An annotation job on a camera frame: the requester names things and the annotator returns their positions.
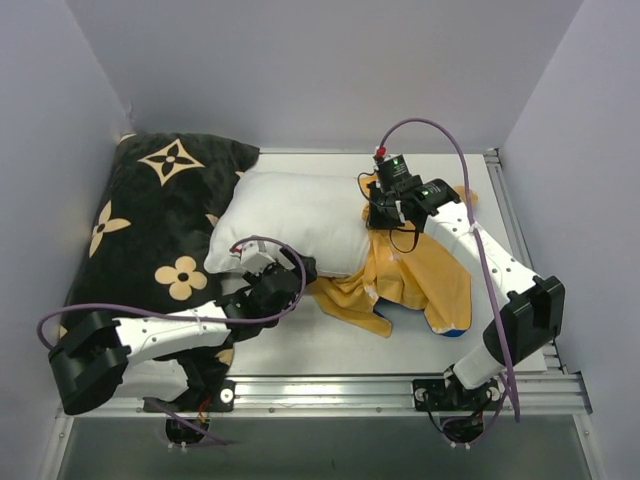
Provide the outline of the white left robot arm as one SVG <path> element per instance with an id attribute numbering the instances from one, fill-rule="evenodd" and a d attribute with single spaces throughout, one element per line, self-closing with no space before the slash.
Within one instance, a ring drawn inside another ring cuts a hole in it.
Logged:
<path id="1" fill-rule="evenodd" d="M 234 346 L 275 327 L 317 278 L 313 258 L 289 259 L 290 268 L 272 260 L 244 273 L 246 286 L 179 313 L 79 306 L 84 318 L 48 353 L 64 412 L 88 413 L 114 397 L 172 412 L 225 410 Z"/>

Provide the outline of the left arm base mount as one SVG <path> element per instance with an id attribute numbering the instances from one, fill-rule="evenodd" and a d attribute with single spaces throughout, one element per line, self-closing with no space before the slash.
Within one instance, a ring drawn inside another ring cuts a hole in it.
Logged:
<path id="1" fill-rule="evenodd" d="M 170 448 L 187 450 L 196 447 L 225 447 L 234 444 L 211 430 L 212 415 L 230 413 L 234 409 L 235 386 L 223 380 L 214 390 L 189 387 L 175 400 L 164 401 L 155 397 L 143 398 L 143 410 L 166 416 L 162 433 Z"/>

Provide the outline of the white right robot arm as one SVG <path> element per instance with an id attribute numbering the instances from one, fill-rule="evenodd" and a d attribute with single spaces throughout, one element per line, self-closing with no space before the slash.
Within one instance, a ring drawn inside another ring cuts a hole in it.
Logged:
<path id="1" fill-rule="evenodd" d="M 367 224 L 397 230 L 406 223 L 451 254 L 470 276 L 486 285 L 494 319 L 480 344 L 452 367 L 443 385 L 446 402 L 465 409 L 479 387 L 561 333 L 566 289 L 555 276 L 543 278 L 521 264 L 486 230 L 453 187 L 441 179 L 424 183 L 408 174 L 384 175 L 365 184 Z"/>

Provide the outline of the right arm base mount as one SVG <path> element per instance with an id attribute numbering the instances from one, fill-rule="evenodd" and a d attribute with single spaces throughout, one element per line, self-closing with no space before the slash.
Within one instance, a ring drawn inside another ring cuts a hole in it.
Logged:
<path id="1" fill-rule="evenodd" d="M 502 374 L 467 389 L 452 366 L 440 377 L 412 381 L 414 409 L 426 413 L 431 425 L 452 448 L 470 450 L 495 424 L 509 388 Z"/>

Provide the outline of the yellow blue cartoon pillowcase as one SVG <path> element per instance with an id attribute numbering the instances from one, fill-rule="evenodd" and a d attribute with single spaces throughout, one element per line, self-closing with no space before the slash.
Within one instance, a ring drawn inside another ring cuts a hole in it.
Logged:
<path id="1" fill-rule="evenodd" d="M 381 337 L 392 322 L 375 311 L 386 300 L 423 313 L 435 334 L 456 337 L 472 323 L 471 276 L 438 242 L 410 231 L 369 230 L 366 201 L 355 223 L 332 235 L 311 292 L 326 314 Z"/>

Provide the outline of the white pillow insert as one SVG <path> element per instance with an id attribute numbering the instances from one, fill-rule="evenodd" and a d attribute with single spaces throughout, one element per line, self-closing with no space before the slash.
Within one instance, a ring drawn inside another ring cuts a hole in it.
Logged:
<path id="1" fill-rule="evenodd" d="M 314 258 L 320 276 L 352 276 L 365 265 L 370 247 L 364 207 L 353 178 L 248 172 L 214 227 L 204 268 L 211 274 L 238 268 L 231 246 L 264 236 Z"/>

